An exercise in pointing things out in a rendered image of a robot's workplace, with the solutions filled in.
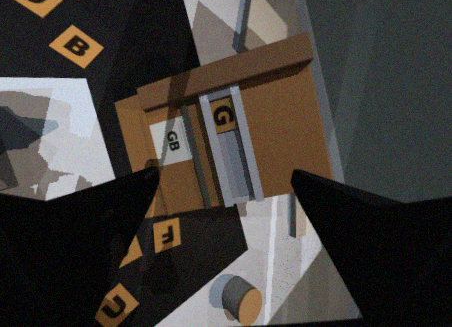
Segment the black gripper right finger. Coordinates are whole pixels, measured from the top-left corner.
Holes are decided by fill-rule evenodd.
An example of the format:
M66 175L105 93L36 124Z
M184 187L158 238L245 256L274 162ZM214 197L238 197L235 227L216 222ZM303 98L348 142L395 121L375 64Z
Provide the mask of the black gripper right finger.
M452 244L452 197L404 203L300 169L291 184L362 316L405 314Z

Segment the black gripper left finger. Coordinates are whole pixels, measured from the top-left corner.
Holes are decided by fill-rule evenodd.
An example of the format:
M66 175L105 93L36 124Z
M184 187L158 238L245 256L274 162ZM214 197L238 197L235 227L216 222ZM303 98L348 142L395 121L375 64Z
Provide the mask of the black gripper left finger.
M46 201L0 193L0 256L50 327L91 327L158 183L149 167Z

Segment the white paper ticket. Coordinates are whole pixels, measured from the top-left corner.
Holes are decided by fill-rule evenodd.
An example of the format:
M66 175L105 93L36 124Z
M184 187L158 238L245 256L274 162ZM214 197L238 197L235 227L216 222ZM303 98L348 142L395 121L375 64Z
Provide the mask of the white paper ticket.
M150 125L159 167L194 159L183 116Z

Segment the tan flat rectangular board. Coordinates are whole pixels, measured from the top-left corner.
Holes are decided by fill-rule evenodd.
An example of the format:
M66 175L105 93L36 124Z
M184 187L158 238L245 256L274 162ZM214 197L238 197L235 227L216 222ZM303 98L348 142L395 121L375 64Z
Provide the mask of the tan flat rectangular board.
M291 193L290 236L298 238L309 234L312 234L312 224L301 208L295 193Z

